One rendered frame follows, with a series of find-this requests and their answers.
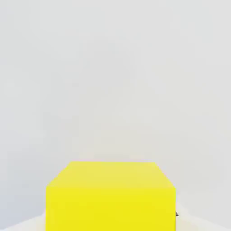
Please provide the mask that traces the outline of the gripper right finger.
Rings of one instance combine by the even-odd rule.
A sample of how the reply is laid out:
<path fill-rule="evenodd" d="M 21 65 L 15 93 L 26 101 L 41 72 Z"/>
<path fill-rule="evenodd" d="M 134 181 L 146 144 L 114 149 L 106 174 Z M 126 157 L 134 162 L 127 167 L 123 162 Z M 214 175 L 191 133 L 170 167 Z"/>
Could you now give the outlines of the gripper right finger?
<path fill-rule="evenodd" d="M 176 203 L 176 231 L 231 231 L 215 223 L 191 215 L 179 202 Z"/>

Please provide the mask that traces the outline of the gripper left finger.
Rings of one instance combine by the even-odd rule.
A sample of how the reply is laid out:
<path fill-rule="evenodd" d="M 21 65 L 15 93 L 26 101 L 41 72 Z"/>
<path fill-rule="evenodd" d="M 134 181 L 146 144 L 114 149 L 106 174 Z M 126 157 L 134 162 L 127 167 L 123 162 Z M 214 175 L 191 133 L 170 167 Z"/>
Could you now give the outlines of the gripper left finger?
<path fill-rule="evenodd" d="M 1 231 L 46 231 L 46 212 Z"/>

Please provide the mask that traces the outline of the small yellow cube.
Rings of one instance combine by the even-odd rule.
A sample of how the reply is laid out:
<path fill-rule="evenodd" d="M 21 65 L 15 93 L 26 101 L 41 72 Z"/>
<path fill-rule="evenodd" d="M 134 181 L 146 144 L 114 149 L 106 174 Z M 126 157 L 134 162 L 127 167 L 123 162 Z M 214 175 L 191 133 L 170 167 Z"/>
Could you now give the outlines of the small yellow cube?
<path fill-rule="evenodd" d="M 176 231 L 176 188 L 153 162 L 73 161 L 46 187 L 46 231 Z"/>

